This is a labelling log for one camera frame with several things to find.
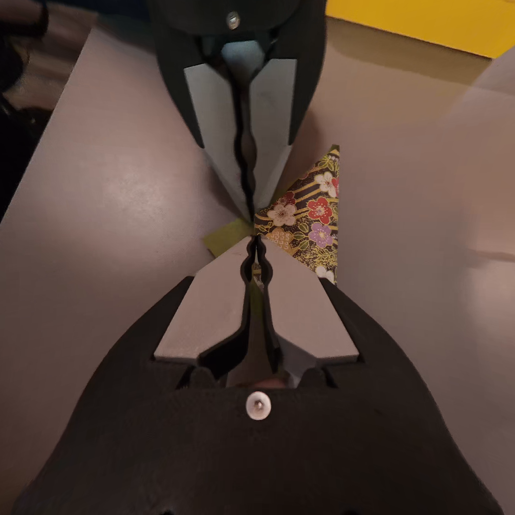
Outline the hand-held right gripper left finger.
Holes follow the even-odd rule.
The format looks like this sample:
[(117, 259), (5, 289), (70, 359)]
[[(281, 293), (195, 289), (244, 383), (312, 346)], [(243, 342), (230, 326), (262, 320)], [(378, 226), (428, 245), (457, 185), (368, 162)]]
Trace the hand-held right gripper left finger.
[(219, 379), (248, 351), (255, 239), (243, 238), (191, 280), (154, 358), (204, 367)]

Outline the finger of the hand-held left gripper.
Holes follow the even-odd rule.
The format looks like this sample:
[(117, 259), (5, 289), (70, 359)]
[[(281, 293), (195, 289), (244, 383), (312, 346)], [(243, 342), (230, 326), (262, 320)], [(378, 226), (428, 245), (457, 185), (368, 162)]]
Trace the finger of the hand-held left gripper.
[(252, 203), (247, 218), (266, 208), (289, 157), (296, 59), (270, 59), (261, 69), (248, 66), (248, 105), (250, 133), (255, 146)]
[(184, 70), (203, 150), (241, 216), (254, 215), (254, 141), (250, 134), (248, 78), (227, 60)]

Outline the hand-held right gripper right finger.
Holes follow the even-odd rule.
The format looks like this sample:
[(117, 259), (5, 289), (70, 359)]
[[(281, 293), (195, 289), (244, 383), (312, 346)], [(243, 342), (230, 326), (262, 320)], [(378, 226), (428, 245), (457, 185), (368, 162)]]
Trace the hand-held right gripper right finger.
[(273, 375), (296, 388), (308, 370), (356, 363), (359, 351), (324, 288), (333, 284), (264, 237), (252, 244), (252, 314)]

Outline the floral origami paper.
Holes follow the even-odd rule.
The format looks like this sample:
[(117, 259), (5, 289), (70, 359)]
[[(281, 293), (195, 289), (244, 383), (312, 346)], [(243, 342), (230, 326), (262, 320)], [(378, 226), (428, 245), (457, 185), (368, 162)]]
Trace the floral origami paper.
[(332, 145), (313, 167), (270, 206), (254, 225), (236, 219), (203, 239), (214, 257), (252, 234), (275, 243), (320, 279), (337, 283), (340, 147)]

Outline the yellow board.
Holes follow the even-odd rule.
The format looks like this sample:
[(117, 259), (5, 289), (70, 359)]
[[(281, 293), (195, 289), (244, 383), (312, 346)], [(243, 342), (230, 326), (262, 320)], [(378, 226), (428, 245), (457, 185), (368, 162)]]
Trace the yellow board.
[(327, 1), (325, 13), (491, 59), (514, 47), (514, 1)]

